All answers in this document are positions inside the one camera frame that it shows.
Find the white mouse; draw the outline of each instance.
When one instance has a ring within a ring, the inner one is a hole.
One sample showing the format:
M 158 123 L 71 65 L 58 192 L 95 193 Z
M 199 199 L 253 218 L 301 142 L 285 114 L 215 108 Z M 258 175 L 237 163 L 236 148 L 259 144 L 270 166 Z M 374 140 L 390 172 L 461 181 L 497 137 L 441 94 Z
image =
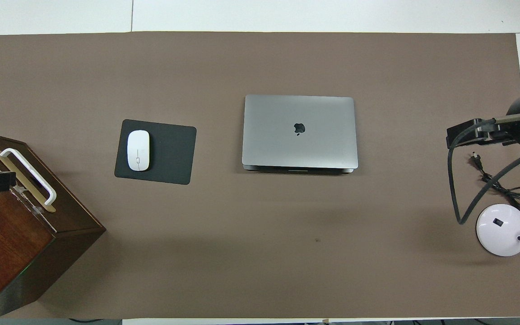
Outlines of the white mouse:
M 150 166 L 150 134 L 147 131 L 135 130 L 128 136 L 128 165 L 136 172 Z

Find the brown desk mat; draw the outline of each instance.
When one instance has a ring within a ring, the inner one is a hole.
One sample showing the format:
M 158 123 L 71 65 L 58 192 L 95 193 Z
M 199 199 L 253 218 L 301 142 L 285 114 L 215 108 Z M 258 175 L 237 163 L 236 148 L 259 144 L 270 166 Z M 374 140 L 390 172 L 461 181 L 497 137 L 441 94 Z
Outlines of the brown desk mat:
M 355 99 L 359 168 L 241 166 L 246 94 Z M 520 316 L 520 254 L 455 222 L 446 128 L 520 96 L 511 34 L 0 36 L 0 135 L 25 140 L 108 232 L 14 317 Z M 189 186 L 113 175 L 123 119 L 198 128 Z M 519 146 L 459 149 L 461 206 Z M 520 167 L 502 183 L 520 186 Z

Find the white floor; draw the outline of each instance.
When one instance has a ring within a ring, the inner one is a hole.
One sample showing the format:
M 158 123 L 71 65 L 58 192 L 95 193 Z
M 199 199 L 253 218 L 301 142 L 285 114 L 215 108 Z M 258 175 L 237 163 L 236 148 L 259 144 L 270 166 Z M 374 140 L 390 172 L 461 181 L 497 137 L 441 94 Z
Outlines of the white floor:
M 520 62 L 520 0 L 0 0 L 0 35 L 129 31 L 517 33 Z

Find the white round base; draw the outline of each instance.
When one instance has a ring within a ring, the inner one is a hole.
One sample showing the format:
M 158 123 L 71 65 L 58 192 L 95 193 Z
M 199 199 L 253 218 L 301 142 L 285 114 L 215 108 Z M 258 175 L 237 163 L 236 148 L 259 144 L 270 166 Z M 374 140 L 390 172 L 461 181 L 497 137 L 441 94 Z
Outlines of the white round base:
M 508 204 L 493 204 L 477 219 L 477 237 L 489 252 L 499 256 L 520 253 L 520 211 Z

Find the apple logo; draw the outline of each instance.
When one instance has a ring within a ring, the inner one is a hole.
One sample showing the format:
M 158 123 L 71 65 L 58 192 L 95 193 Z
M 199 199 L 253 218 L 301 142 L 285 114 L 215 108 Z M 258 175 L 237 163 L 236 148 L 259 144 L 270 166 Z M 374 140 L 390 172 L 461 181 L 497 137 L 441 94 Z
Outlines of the apple logo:
M 294 124 L 294 132 L 296 132 L 297 135 L 300 135 L 300 133 L 306 131 L 306 128 L 304 127 L 304 124 L 302 123 L 296 123 Z

